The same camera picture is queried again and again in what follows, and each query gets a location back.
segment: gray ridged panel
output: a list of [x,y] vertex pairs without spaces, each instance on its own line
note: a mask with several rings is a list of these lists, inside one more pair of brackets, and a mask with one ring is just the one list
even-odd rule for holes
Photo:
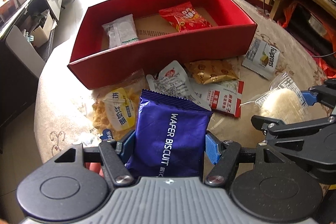
[[[34,224],[26,219],[22,224]],[[97,213],[77,224],[257,224],[220,188],[199,178],[141,178],[132,187],[115,190]],[[301,224],[316,224],[312,219]]]

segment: beige tablecloth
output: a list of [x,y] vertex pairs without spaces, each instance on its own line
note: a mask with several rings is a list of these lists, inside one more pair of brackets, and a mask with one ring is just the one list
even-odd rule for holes
[[[258,24],[256,36],[281,51],[275,75],[288,72],[301,90],[323,82],[326,77],[322,70],[288,32],[264,18],[261,12],[244,0],[234,1]],[[85,101],[90,97],[90,91],[66,67],[73,42],[74,38],[54,49],[39,81],[35,137],[43,162],[77,140],[81,132],[89,132],[92,128],[90,121],[84,116]],[[242,67],[243,57],[236,60],[240,78],[244,81],[243,102],[268,90],[270,81]],[[314,119],[326,117],[328,111],[328,108],[320,104],[309,107],[311,118]],[[241,119],[217,112],[213,114],[208,129],[220,140],[230,139],[245,147],[255,147],[264,136],[252,127],[250,119],[253,114],[255,110],[252,105],[242,107]],[[207,167],[211,168],[209,163],[206,164],[206,169]]]

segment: tile floor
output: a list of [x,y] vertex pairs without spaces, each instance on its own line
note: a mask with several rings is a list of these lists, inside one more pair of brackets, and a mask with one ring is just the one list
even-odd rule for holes
[[[63,0],[54,47],[76,34],[83,11],[105,0]],[[19,223],[24,215],[16,201],[16,188],[21,180],[42,164],[34,136],[34,105],[18,116],[0,134],[3,154],[0,155],[0,218]]]

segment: red cardboard box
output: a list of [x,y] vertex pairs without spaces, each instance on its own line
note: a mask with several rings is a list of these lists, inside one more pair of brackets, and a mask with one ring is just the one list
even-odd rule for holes
[[[213,27],[177,32],[158,15],[160,9],[187,1]],[[107,49],[102,25],[128,14],[133,14],[140,41]],[[256,28],[232,0],[107,0],[87,9],[68,68],[88,89],[100,88],[121,82],[139,69],[158,73],[172,60],[183,64],[243,55]]]

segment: red snack package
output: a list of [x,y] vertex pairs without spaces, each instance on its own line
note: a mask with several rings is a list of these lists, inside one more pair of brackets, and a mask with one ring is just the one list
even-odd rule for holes
[[159,10],[159,14],[179,32],[212,27],[204,17],[197,13],[190,1]]

